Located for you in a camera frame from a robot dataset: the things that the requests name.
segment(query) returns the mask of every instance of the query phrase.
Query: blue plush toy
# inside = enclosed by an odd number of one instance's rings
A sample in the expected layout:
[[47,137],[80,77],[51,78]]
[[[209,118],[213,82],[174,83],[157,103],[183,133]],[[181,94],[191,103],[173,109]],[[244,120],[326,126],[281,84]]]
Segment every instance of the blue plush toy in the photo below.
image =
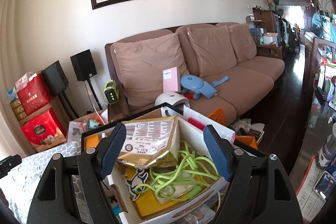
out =
[[226,82],[227,80],[229,80],[229,77],[225,76],[220,81],[214,81],[211,84],[209,84],[208,82],[202,80],[201,78],[197,76],[183,75],[180,81],[181,86],[182,86],[181,94],[186,93],[186,92],[193,92],[194,100],[198,100],[202,94],[208,99],[210,99],[217,92],[215,87],[217,85],[220,85]]

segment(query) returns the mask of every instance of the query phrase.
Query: red gift box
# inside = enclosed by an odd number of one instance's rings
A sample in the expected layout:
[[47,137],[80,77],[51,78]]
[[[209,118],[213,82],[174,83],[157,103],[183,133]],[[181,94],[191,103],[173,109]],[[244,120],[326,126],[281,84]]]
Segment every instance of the red gift box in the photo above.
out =
[[47,105],[53,99],[41,74],[38,74],[26,87],[19,90],[17,92],[17,97],[21,101],[27,116]]
[[52,108],[26,122],[21,130],[38,152],[66,141],[65,130]]

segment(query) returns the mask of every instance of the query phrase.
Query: hallway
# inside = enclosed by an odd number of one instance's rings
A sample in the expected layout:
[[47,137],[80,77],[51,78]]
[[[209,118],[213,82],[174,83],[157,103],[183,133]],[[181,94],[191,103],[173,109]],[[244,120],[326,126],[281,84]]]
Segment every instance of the hallway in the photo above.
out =
[[280,158],[286,172],[292,170],[300,151],[311,99],[302,94],[305,47],[287,52],[285,71],[273,90],[254,108],[244,114],[252,123],[264,123],[264,137],[259,149]]

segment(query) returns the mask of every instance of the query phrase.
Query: sofa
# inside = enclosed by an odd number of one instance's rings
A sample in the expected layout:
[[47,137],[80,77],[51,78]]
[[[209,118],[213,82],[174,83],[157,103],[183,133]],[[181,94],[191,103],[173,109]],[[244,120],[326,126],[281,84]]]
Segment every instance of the sofa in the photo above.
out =
[[107,44],[105,51],[111,78],[120,90],[119,113],[129,115],[154,106],[162,93],[162,70],[178,66],[181,74],[209,83],[230,78],[216,87],[217,95],[211,99],[201,96],[189,101],[192,109],[206,116],[222,108],[226,125],[261,101],[285,68],[281,59],[260,56],[248,24],[235,22],[141,33]]

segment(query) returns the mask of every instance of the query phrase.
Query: green cable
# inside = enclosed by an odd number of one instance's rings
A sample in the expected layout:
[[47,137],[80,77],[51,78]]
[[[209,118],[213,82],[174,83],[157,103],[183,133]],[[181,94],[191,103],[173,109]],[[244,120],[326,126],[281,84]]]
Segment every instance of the green cable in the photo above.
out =
[[[217,180],[219,178],[219,174],[217,168],[212,160],[207,157],[196,157],[196,152],[193,150],[191,153],[188,149],[188,144],[186,141],[181,141],[184,144],[185,150],[180,150],[178,152],[178,157],[182,158],[181,163],[176,165],[176,169],[174,171],[166,172],[166,173],[156,173],[153,171],[153,168],[150,168],[150,176],[152,178],[151,184],[139,184],[134,188],[134,192],[136,194],[144,194],[148,190],[152,190],[158,198],[166,198],[168,200],[174,201],[186,201],[194,198],[202,191],[203,186],[210,186],[203,177],[209,177],[213,180]],[[205,167],[203,163],[199,160],[204,160],[208,162],[216,172],[216,175],[212,175],[210,171]],[[204,172],[200,172],[198,168],[201,167]],[[183,173],[191,174],[189,177],[182,177]],[[199,175],[201,180],[194,180],[195,176]],[[175,193],[174,185],[192,185],[195,184],[195,187],[187,193],[185,198],[173,198],[172,195]],[[163,194],[161,191],[168,188],[169,193]]]

